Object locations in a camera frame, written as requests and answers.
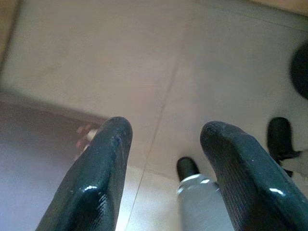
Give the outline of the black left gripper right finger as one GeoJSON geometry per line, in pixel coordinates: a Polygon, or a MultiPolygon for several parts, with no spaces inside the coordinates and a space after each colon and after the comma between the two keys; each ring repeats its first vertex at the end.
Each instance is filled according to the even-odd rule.
{"type": "Polygon", "coordinates": [[[254,137],[211,121],[203,126],[200,143],[235,230],[307,230],[307,198],[254,137]]]}

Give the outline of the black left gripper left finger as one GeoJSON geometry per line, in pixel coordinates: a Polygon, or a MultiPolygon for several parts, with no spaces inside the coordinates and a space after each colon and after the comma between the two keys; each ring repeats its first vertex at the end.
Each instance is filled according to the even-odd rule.
{"type": "Polygon", "coordinates": [[[114,231],[132,137],[126,118],[105,121],[67,171],[36,229],[114,231]]]}

